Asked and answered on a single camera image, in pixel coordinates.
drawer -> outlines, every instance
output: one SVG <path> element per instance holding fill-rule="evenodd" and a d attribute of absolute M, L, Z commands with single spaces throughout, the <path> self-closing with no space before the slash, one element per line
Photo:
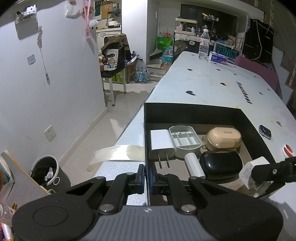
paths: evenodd
<path fill-rule="evenodd" d="M 157 76 L 157 75 L 149 75 L 148 80 L 157 80 L 160 81 L 162 77 L 161 76 Z"/>
<path fill-rule="evenodd" d="M 159 76 L 164 76 L 164 74 L 166 73 L 165 70 L 162 70 L 162 69 L 153 69 L 153 68 L 147 68 L 147 72 L 150 73 L 150 72 L 153 72 L 153 75 L 159 75 Z"/>

cable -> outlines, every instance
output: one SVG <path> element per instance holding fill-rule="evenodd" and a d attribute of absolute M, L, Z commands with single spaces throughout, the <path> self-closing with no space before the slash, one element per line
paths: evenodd
<path fill-rule="evenodd" d="M 261 46 L 261 50 L 260 50 L 259 57 L 254 58 L 254 59 L 251 59 L 251 61 L 260 58 L 261 57 L 261 52 L 262 52 L 262 45 L 261 45 L 261 41 L 260 41 L 260 36 L 259 36 L 259 30 L 258 30 L 258 23 L 257 23 L 257 21 L 256 21 L 256 25 L 257 25 L 258 39 L 259 39 L 259 43 L 260 43 L 260 46 Z"/>
<path fill-rule="evenodd" d="M 265 33 L 265 35 L 267 34 L 267 32 L 268 32 L 269 28 L 270 28 L 270 24 L 268 25 L 268 29 L 267 29 L 267 31 L 266 31 L 266 33 Z"/>
<path fill-rule="evenodd" d="M 43 59 L 43 54 L 42 54 L 42 51 L 41 51 L 41 48 L 42 48 L 42 25 L 40 25 L 37 29 L 37 32 L 38 32 L 38 37 L 37 37 L 37 45 L 40 49 L 40 53 L 41 53 L 41 57 L 42 57 L 42 62 L 43 62 L 43 67 L 45 69 L 45 76 L 46 76 L 46 80 L 47 82 L 49 83 L 49 77 L 48 77 L 48 73 L 47 73 L 47 70 L 46 70 L 46 67 L 45 67 L 45 64 L 44 64 L 44 59 Z"/>

open box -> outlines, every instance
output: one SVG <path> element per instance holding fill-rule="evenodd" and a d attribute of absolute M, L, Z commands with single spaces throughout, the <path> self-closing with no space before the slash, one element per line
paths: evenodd
<path fill-rule="evenodd" d="M 262 139 L 262 136 L 253 126 L 251 121 L 243 113 L 241 109 L 199 105 L 199 104 L 178 104 L 178 103 L 145 103 L 144 105 L 144 133 L 145 133 L 145 155 L 146 155 L 146 174 L 149 177 L 149 170 L 151 165 L 156 166 L 156 170 L 160 174 L 175 174 L 180 180 L 188 181 L 190 177 L 185 161 L 183 159 L 173 156 L 169 159 L 170 168 L 167 167 L 165 161 L 162 162 L 162 169 L 160 169 L 158 160 L 150 160 L 148 158 L 150 147 L 150 130 L 169 129 L 175 125 L 188 125 L 193 127 L 197 133 L 202 144 L 204 145 L 204 136 L 213 127 L 234 127 L 242 135 L 242 144 L 238 149 L 238 153 L 243 161 L 243 164 L 251 160 L 255 160 L 261 156 L 265 157 L 269 163 L 275 163 L 275 160 Z M 239 191 L 246 195 L 248 189 L 239 179 L 238 175 L 228 179 L 210 180 L 224 187 Z M 266 190 L 265 194 L 259 198 L 266 199 L 275 191 L 284 186 L 283 182 L 273 182 L 273 184 Z M 148 192 L 149 205 L 154 205 Z"/>

pink lanyard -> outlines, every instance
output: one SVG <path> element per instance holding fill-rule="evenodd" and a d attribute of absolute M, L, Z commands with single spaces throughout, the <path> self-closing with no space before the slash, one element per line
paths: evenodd
<path fill-rule="evenodd" d="M 86 22 L 86 26 L 88 26 L 88 24 L 89 24 L 89 11 L 90 11 L 90 6 L 91 6 L 91 0 L 89 0 L 89 5 L 88 5 L 88 8 L 87 8 L 87 11 L 86 11 L 86 6 L 85 6 L 85 0 L 82 0 L 82 1 L 83 1 L 84 14 L 86 14 L 85 22 Z"/>

electrical socket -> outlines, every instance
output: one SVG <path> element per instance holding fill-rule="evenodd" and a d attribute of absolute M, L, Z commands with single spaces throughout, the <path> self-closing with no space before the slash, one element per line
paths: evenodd
<path fill-rule="evenodd" d="M 52 126 L 46 129 L 44 135 L 49 140 L 49 142 L 51 142 L 57 136 Z"/>

